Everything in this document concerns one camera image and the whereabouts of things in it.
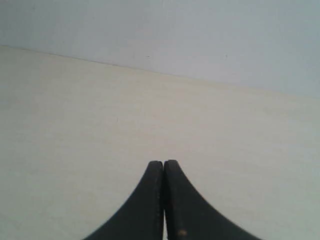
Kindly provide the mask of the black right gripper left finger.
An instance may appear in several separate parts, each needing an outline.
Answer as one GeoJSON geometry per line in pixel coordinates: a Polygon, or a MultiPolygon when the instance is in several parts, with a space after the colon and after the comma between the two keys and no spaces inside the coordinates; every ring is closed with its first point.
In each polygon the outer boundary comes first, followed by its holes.
{"type": "Polygon", "coordinates": [[[150,161],[125,203],[87,240],[161,240],[164,231],[163,163],[150,161]]]}

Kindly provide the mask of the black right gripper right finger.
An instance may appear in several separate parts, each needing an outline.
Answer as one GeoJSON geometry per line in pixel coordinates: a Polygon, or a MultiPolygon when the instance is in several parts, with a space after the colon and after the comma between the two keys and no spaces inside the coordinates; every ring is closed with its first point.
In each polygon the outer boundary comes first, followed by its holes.
{"type": "Polygon", "coordinates": [[[212,207],[176,160],[164,163],[164,211],[169,240],[257,240],[212,207]]]}

